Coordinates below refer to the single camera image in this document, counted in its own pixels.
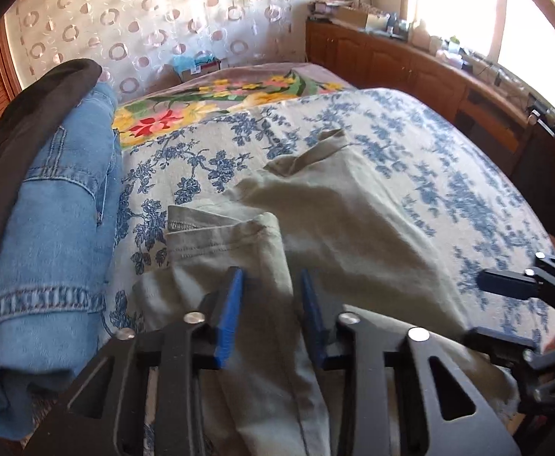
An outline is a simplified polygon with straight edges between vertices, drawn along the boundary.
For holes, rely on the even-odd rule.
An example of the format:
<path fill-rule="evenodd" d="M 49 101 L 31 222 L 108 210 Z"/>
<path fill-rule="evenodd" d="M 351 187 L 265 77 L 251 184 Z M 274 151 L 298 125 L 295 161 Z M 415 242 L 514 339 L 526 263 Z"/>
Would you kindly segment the olive green pants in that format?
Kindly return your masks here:
<path fill-rule="evenodd" d="M 194 310 L 229 268 L 247 275 L 233 351 L 224 369 L 201 377 L 209 453 L 335 448 L 344 377 L 315 369 L 306 352 L 303 270 L 375 325 L 436 333 L 497 416 L 512 414 L 512 378 L 461 344 L 468 316 L 444 260 L 343 131 L 276 158 L 215 199 L 170 207 L 165 240 L 166 266 L 133 288 L 148 329 Z"/>

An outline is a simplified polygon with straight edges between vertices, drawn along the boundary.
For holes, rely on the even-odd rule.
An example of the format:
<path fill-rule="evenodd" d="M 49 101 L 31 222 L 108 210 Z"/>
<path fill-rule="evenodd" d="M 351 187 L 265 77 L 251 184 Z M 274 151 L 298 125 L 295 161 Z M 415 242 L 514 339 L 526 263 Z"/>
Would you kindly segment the blue floral bedspread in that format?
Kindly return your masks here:
<path fill-rule="evenodd" d="M 536 251 L 550 249 L 547 231 L 471 141 L 415 98 L 385 89 L 269 103 L 123 147 L 108 324 L 152 331 L 133 288 L 144 273 L 167 264 L 170 207 L 215 199 L 276 158 L 303 154 L 331 131 L 346 133 L 398 208 L 430 239 L 463 299 L 467 329 L 481 325 L 548 340 L 553 310 L 540 302 L 518 305 L 476 286 L 480 270 L 518 271 Z"/>

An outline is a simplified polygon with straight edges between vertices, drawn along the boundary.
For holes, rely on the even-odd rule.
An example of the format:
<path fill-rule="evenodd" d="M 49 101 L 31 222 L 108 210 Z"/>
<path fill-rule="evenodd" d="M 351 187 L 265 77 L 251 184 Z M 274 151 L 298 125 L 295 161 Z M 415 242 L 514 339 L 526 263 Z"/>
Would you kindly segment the colourful floral blanket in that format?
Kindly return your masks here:
<path fill-rule="evenodd" d="M 120 106 L 113 128 L 121 146 L 131 148 L 214 116 L 351 88 L 333 72 L 310 63 L 228 68 Z"/>

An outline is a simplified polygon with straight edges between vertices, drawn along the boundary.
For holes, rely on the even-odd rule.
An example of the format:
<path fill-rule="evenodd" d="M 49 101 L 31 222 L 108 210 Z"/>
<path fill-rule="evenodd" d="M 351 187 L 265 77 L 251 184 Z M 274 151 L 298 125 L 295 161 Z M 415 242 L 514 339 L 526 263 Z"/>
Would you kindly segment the wooden sideboard cabinet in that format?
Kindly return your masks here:
<path fill-rule="evenodd" d="M 555 139 L 489 87 L 394 38 L 379 37 L 310 17 L 309 62 L 359 89 L 405 92 L 451 122 L 508 174 L 555 168 Z"/>

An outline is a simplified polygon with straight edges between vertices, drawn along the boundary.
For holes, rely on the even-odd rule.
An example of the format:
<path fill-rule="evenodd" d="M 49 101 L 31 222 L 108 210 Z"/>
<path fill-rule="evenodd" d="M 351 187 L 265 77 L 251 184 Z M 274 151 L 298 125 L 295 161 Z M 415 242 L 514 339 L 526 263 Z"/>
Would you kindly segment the cardboard box with blue items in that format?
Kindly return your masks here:
<path fill-rule="evenodd" d="M 197 55 L 196 57 L 175 55 L 171 60 L 171 66 L 179 80 L 187 82 L 209 73 L 220 71 L 222 63 L 213 54 Z"/>

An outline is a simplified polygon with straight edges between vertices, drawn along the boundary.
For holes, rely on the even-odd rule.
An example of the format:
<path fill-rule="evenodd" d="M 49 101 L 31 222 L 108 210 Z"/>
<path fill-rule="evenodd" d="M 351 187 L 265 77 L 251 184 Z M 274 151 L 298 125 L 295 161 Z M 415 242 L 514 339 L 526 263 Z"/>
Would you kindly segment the folded black garment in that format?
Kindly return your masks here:
<path fill-rule="evenodd" d="M 40 148 L 92 91 L 101 66 L 64 62 L 14 98 L 0 117 L 0 243 L 24 177 Z"/>

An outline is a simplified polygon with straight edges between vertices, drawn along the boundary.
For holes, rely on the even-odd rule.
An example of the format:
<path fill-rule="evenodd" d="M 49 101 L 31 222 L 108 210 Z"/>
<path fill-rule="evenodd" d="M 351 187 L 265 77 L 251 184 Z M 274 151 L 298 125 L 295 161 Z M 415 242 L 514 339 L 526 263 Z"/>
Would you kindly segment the cardboard box on sideboard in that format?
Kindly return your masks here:
<path fill-rule="evenodd" d="M 385 14 L 368 13 L 359 8 L 340 6 L 335 12 L 335 18 L 343 24 L 363 30 L 387 29 L 389 17 Z"/>

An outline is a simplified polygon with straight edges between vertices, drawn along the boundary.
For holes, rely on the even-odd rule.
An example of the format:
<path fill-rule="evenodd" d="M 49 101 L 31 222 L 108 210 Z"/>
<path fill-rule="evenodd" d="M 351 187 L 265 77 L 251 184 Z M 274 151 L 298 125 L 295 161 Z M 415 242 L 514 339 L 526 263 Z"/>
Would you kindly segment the circle pattern sheer curtain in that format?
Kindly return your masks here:
<path fill-rule="evenodd" d="M 176 82 L 176 64 L 292 61 L 295 0 L 17 0 L 3 17 L 22 87 L 68 60 L 102 68 L 122 102 Z"/>

